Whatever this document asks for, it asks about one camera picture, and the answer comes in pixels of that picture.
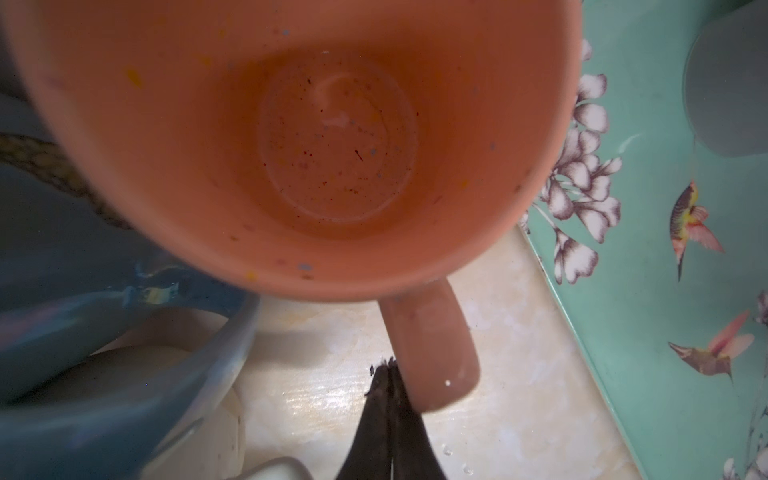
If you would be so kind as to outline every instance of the countertop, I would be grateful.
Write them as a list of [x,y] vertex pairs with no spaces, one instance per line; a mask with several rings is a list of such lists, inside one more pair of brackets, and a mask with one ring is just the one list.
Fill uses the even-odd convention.
[[[478,388],[425,415],[451,479],[640,478],[519,229],[450,277],[477,345]],[[391,356],[378,306],[264,297],[235,385],[245,469],[278,456],[334,478],[364,403],[369,367]]]

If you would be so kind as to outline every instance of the orange mug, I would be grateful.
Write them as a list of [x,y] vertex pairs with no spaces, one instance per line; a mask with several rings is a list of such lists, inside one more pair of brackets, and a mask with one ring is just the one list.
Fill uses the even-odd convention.
[[528,207],[578,0],[3,0],[25,83],[137,228],[248,290],[377,299],[413,406],[479,378],[445,276]]

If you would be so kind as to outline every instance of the hummingbird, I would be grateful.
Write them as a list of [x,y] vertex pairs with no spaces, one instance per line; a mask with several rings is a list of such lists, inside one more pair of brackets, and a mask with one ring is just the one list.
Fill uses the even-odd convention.
[[718,373],[727,373],[728,376],[731,376],[731,360],[741,355],[755,340],[755,336],[751,333],[736,336],[749,315],[750,311],[747,310],[733,319],[720,333],[715,335],[706,349],[679,346],[672,342],[667,343],[685,363],[702,375],[712,376]]
[[683,193],[675,202],[670,217],[670,238],[672,247],[677,257],[677,281],[683,276],[683,255],[688,240],[700,243],[704,248],[725,253],[723,246],[717,241],[710,229],[704,226],[704,221],[710,216],[707,209],[696,205],[699,198],[699,189],[696,182],[683,190]]

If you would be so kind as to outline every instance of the mint green tray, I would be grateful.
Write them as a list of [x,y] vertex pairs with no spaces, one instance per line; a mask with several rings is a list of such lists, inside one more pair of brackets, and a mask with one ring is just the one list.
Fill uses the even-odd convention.
[[[744,3],[587,0],[578,131],[522,221],[648,480],[768,478],[768,155],[694,155],[682,95],[702,27]],[[692,180],[718,242],[689,240],[678,281]]]

